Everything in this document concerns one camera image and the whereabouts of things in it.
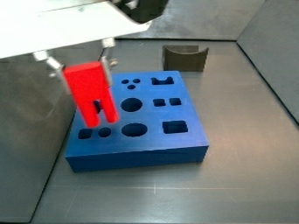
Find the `second white gripper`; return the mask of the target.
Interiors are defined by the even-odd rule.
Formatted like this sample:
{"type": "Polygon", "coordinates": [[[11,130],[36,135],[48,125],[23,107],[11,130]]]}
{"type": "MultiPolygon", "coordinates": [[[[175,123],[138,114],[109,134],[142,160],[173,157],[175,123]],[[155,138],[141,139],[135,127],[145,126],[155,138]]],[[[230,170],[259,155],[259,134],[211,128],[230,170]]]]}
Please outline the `second white gripper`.
{"type": "Polygon", "coordinates": [[[102,40],[99,61],[111,86],[115,37],[143,32],[150,23],[139,24],[110,2],[103,0],[0,0],[0,59],[32,53],[51,69],[70,93],[63,70],[51,49],[102,40]]]}

